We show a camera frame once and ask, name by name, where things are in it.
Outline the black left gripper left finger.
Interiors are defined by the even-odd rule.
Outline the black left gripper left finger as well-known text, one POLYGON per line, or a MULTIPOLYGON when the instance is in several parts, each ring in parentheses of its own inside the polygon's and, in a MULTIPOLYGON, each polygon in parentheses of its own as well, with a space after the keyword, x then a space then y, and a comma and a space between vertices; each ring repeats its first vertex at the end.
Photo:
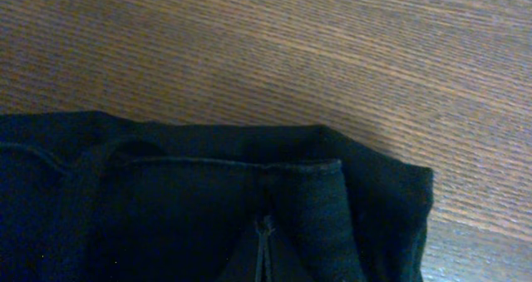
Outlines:
POLYGON ((259 257, 259 224, 252 220, 244 229, 233 254, 216 282, 254 282, 259 257))

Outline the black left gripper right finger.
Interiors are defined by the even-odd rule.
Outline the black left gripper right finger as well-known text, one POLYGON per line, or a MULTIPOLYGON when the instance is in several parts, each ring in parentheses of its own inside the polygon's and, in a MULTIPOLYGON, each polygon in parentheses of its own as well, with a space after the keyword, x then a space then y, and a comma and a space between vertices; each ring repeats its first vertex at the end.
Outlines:
POLYGON ((262 219, 262 281, 313 282, 288 236, 272 217, 262 219))

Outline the black pants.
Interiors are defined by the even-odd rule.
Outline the black pants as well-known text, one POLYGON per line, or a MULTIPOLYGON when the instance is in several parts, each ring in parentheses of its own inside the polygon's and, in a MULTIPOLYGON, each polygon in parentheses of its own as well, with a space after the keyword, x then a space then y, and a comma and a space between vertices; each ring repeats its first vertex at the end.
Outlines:
POLYGON ((1 119, 4 281, 216 281, 246 226, 313 281, 418 281, 433 172, 325 126, 1 119))

